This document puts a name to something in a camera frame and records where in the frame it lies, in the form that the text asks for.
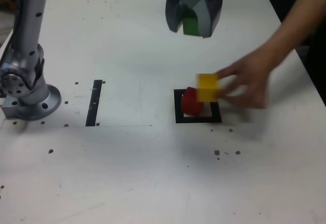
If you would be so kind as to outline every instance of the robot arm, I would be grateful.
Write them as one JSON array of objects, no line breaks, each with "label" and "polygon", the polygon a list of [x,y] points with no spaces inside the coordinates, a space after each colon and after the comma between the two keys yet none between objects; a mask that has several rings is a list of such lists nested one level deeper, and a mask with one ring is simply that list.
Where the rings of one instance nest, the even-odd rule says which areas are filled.
[{"label": "robot arm", "polygon": [[61,103],[57,88],[43,76],[44,51],[38,39],[46,0],[17,0],[13,34],[0,61],[2,110],[7,118],[37,120]]}]

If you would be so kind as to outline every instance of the black mark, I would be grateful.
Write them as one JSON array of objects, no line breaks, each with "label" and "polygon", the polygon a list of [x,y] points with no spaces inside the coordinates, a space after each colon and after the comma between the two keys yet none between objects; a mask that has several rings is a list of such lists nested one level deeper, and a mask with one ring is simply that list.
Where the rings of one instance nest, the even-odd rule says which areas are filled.
[{"label": "black mark", "polygon": [[98,104],[100,102],[102,82],[103,80],[94,80],[85,126],[95,126]]}]

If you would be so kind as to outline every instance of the black tape strip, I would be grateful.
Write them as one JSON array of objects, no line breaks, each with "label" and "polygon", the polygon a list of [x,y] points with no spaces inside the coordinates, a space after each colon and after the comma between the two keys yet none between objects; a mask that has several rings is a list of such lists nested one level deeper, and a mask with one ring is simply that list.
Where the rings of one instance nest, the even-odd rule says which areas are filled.
[{"label": "black tape strip", "polygon": [[221,123],[221,113],[219,103],[211,102],[210,110],[212,116],[204,117],[184,117],[181,111],[181,98],[184,94],[185,89],[175,89],[174,90],[174,110],[175,110],[175,123]]},{"label": "black tape strip", "polygon": [[100,102],[101,88],[102,88],[102,80],[94,80],[92,96],[91,96],[90,106],[88,108],[85,126],[95,126],[98,103]]}]

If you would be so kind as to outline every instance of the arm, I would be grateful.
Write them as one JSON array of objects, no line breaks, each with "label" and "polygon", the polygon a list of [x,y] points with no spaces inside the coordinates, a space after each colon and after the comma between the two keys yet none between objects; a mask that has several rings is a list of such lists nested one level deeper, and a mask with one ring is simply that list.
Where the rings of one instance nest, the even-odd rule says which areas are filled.
[{"label": "arm", "polygon": [[[237,76],[220,92],[219,97],[238,106],[265,108],[270,72],[300,45],[325,17],[326,0],[297,0],[282,25],[265,44],[217,72],[220,78]],[[247,85],[243,94],[228,96],[240,85]]]},{"label": "arm", "polygon": [[276,59],[280,63],[318,27],[325,17],[326,0],[297,0],[266,46],[278,53]]}]

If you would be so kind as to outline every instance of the black square outline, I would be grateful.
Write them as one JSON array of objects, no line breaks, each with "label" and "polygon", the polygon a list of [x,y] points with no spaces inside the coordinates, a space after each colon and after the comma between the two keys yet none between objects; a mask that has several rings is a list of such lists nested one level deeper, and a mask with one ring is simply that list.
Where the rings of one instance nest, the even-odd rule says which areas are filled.
[{"label": "black square outline", "polygon": [[181,111],[181,98],[186,89],[174,89],[175,123],[222,123],[219,103],[210,102],[212,116],[184,117]]}]

